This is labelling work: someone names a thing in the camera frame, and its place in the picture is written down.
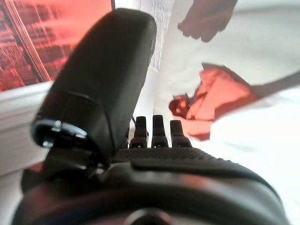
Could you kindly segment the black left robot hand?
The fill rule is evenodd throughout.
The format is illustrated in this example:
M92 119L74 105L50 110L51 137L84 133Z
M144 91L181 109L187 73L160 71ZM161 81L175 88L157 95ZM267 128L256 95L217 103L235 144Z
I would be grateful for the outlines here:
M47 148L23 171L14 225L286 225L276 191L255 172L193 148L181 123L128 130L155 48L145 12L120 8L77 45L31 127Z

